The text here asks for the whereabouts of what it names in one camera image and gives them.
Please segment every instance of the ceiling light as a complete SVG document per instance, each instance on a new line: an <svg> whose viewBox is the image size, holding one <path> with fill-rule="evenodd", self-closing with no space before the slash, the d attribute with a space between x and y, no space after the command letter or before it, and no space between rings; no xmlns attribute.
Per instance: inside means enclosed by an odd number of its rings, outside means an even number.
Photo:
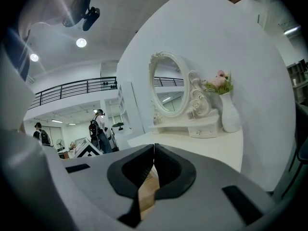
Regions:
<svg viewBox="0 0 308 231"><path fill-rule="evenodd" d="M287 30L284 32L285 35L289 34L289 33L293 33L294 31L298 30L300 28L300 26L294 27L290 30Z"/></svg>
<svg viewBox="0 0 308 231"><path fill-rule="evenodd" d="M87 41L83 38L79 38L77 41L76 41L76 44L78 47L80 48L83 48L87 45Z"/></svg>
<svg viewBox="0 0 308 231"><path fill-rule="evenodd" d="M36 54L31 54L31 55L30 55L30 59L31 59L33 62L37 62L38 59L39 59L39 56L36 55Z"/></svg>
<svg viewBox="0 0 308 231"><path fill-rule="evenodd" d="M57 121L57 120L51 120L51 121L53 121L53 122L59 122L59 123L62 123L62 121Z"/></svg>
<svg viewBox="0 0 308 231"><path fill-rule="evenodd" d="M171 98L171 97L166 98L165 100L163 100L163 102L166 101L166 100L168 100L168 99L170 99L170 98Z"/></svg>

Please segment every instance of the round ceiling light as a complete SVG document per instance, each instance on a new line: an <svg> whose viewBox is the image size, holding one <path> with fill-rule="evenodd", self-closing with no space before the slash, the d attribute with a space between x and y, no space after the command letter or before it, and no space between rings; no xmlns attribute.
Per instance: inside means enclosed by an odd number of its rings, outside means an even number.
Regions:
<svg viewBox="0 0 308 231"><path fill-rule="evenodd" d="M31 55L30 55L30 59L31 59L33 62L37 62L38 59L39 59L39 56L36 55L36 54L31 54Z"/></svg>
<svg viewBox="0 0 308 231"><path fill-rule="evenodd" d="M87 41L83 38L79 38L77 41L76 41L76 44L78 47L80 48L83 48L87 45Z"/></svg>

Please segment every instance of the person wearing backpack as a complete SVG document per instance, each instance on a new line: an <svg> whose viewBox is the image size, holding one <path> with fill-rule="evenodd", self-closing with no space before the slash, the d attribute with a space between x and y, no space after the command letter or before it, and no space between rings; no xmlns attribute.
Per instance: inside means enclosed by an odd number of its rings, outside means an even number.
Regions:
<svg viewBox="0 0 308 231"><path fill-rule="evenodd" d="M105 122L102 118L102 115L103 111L101 109L97 110L95 117L91 121L89 130L90 130L91 142L96 147L99 145L100 150L103 151L104 154L106 154L106 153L111 153L112 149L104 131Z"/></svg>
<svg viewBox="0 0 308 231"><path fill-rule="evenodd" d="M42 130L42 125L37 122L34 127L36 128L36 131L34 132L33 137L37 138L42 145L51 146L49 136L45 130Z"/></svg>

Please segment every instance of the textured vase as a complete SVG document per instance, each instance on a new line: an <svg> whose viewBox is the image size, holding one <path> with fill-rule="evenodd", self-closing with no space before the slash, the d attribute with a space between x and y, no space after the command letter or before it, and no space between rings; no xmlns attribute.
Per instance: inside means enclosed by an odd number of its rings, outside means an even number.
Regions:
<svg viewBox="0 0 308 231"><path fill-rule="evenodd" d="M241 128L240 115L234 107L230 93L220 95L222 101L222 116L221 122L223 129L228 133L233 133Z"/></svg>

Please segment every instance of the white table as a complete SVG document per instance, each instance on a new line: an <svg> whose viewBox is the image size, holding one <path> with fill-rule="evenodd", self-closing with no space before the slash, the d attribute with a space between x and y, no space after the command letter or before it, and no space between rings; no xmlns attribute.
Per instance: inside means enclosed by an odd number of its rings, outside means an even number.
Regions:
<svg viewBox="0 0 308 231"><path fill-rule="evenodd" d="M161 134L149 132L128 140L131 147L154 143L211 157L241 172L244 146L242 128L235 133L226 133L220 130L218 137L210 139L192 138L188 135L188 132L166 131Z"/></svg>

